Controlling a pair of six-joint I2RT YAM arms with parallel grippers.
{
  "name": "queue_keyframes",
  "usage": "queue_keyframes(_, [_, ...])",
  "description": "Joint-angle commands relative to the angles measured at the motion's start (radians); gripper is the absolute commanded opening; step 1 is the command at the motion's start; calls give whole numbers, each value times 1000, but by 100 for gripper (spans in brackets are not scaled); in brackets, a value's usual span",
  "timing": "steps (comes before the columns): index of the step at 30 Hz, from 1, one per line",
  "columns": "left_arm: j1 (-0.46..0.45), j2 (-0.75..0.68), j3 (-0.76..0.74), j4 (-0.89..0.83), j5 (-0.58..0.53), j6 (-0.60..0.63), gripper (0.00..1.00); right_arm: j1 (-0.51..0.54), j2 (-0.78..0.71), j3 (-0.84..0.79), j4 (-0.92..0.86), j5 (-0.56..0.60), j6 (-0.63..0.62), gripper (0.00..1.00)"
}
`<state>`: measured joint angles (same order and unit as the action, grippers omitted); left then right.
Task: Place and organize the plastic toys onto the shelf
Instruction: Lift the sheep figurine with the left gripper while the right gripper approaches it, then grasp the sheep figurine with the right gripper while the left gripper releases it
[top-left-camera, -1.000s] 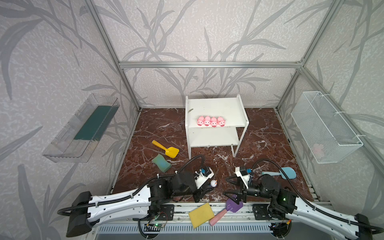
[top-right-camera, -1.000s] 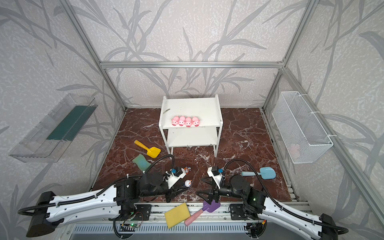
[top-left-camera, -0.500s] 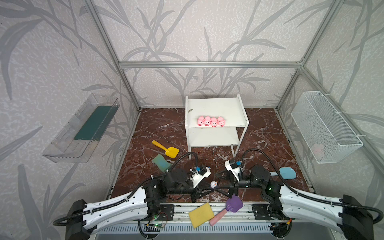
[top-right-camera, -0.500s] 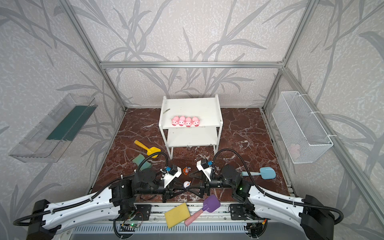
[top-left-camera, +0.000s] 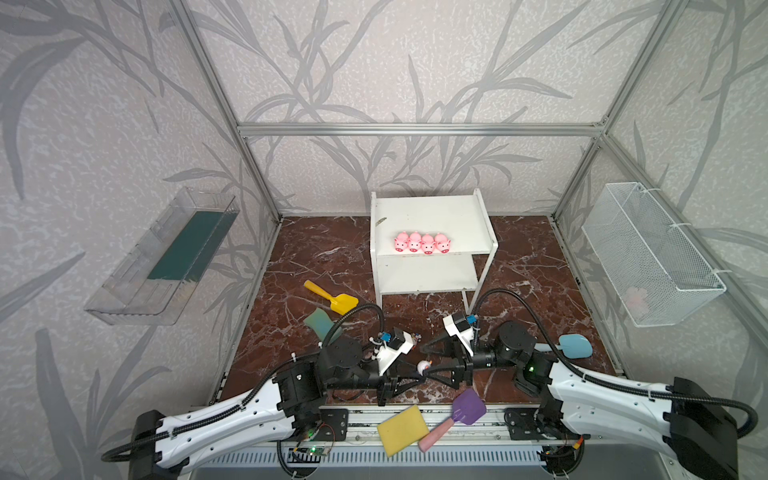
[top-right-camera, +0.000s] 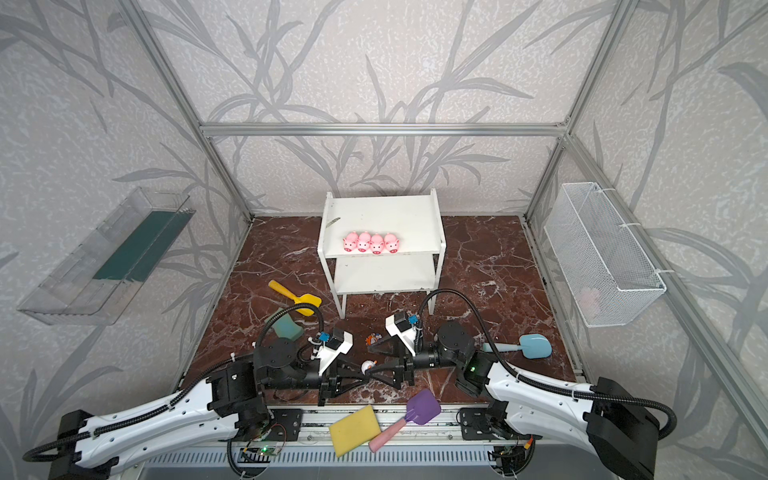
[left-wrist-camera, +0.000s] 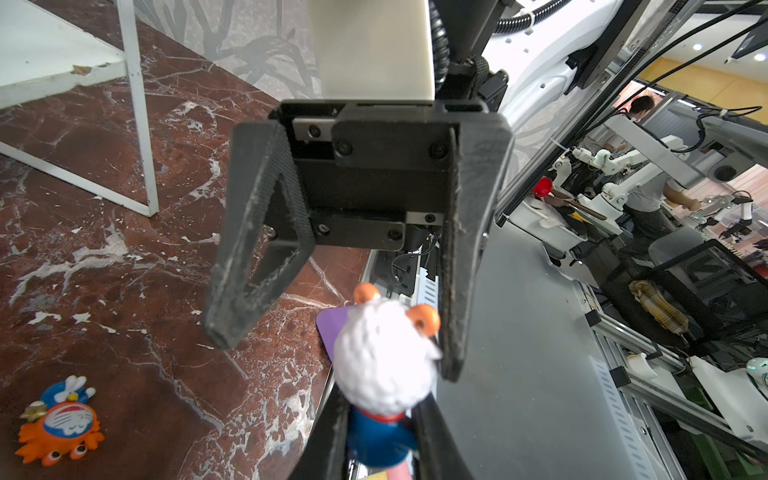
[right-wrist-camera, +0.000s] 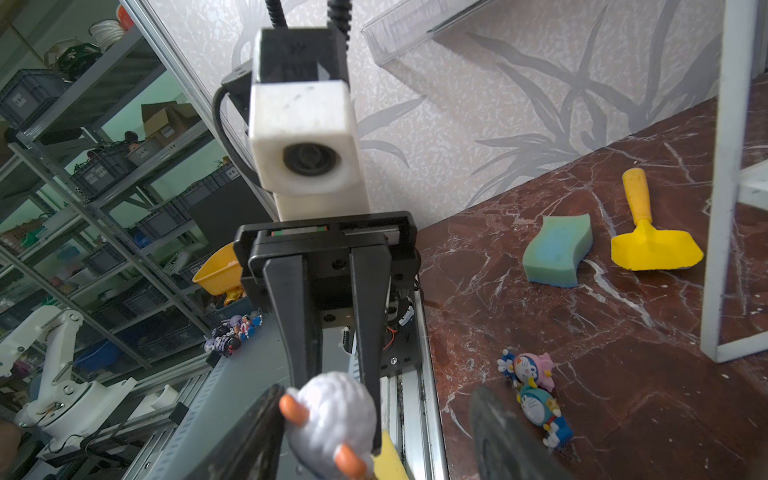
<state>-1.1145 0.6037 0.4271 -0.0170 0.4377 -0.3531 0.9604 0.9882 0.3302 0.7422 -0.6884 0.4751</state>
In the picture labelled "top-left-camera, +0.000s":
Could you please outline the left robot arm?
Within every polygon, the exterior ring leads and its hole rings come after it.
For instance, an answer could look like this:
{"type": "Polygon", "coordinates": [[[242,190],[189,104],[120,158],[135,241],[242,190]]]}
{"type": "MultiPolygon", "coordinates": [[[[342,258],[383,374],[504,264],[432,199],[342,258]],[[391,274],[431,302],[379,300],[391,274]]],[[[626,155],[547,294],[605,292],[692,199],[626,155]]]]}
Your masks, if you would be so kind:
{"type": "Polygon", "coordinates": [[[225,454],[318,426],[331,391],[372,390],[384,405],[421,383],[398,370],[416,342],[387,329],[379,305],[359,305],[331,325],[316,351],[282,362],[256,387],[191,413],[140,415],[130,440],[101,460],[127,463],[132,479],[177,479],[225,454]]]}

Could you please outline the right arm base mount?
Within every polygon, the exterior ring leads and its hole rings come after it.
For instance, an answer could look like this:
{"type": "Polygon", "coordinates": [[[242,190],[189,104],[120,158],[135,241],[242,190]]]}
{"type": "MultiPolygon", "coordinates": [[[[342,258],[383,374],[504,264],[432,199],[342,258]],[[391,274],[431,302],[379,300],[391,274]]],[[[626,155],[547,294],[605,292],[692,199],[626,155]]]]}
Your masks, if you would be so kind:
{"type": "Polygon", "coordinates": [[[504,424],[513,441],[546,440],[548,436],[537,424],[537,407],[509,407],[504,410],[504,424]]]}

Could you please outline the pink pig toy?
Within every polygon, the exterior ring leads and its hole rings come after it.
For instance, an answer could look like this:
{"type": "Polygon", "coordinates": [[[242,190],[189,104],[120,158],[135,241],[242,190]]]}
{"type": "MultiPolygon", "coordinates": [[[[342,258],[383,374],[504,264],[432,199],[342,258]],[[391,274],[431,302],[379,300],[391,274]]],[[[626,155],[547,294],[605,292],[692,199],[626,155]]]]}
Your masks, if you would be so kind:
{"type": "Polygon", "coordinates": [[[412,253],[420,252],[422,248],[422,236],[418,232],[413,232],[408,238],[408,250],[412,253]]]}
{"type": "Polygon", "coordinates": [[[409,248],[409,235],[406,232],[401,232],[394,239],[394,249],[396,252],[405,252],[409,248]]]}
{"type": "Polygon", "coordinates": [[[435,239],[429,234],[425,234],[421,237],[420,250],[426,255],[431,255],[435,251],[435,239]]]}
{"type": "Polygon", "coordinates": [[[451,240],[444,234],[439,233],[434,237],[435,248],[437,251],[443,254],[447,254],[451,249],[451,240]]]}

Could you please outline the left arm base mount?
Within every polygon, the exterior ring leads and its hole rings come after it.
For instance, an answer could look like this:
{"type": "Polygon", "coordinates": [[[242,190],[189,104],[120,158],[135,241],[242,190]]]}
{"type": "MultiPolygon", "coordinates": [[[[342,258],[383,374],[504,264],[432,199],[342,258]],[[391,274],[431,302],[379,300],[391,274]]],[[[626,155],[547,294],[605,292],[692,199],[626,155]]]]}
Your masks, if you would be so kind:
{"type": "Polygon", "coordinates": [[[304,439],[309,441],[345,441],[349,427],[350,411],[346,408],[321,408],[310,424],[304,439]]]}

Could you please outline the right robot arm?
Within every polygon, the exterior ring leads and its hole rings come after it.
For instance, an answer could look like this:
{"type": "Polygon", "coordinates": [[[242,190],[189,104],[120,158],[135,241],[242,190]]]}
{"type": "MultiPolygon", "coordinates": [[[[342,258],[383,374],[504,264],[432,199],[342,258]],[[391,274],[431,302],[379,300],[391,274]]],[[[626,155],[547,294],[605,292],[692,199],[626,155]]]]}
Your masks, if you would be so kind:
{"type": "Polygon", "coordinates": [[[539,400],[534,425],[546,435],[607,437],[675,459],[700,479],[736,479],[738,441],[758,424],[750,405],[708,394],[696,382],[677,377],[670,384],[623,379],[575,365],[537,340],[516,320],[502,323],[491,342],[479,338],[475,314],[448,316],[445,332],[423,346],[444,363],[421,375],[458,388],[479,370],[514,371],[514,385],[539,400]]]}

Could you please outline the white sheep Doraemon figure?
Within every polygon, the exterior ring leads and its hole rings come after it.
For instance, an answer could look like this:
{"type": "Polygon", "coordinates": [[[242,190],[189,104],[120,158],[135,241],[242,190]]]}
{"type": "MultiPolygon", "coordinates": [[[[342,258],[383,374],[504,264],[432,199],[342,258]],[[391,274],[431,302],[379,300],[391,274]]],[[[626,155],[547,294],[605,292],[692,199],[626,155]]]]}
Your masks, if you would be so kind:
{"type": "Polygon", "coordinates": [[[431,361],[427,361],[427,360],[419,361],[417,364],[418,373],[423,375],[424,372],[431,367],[431,365],[432,365],[431,361]]]}

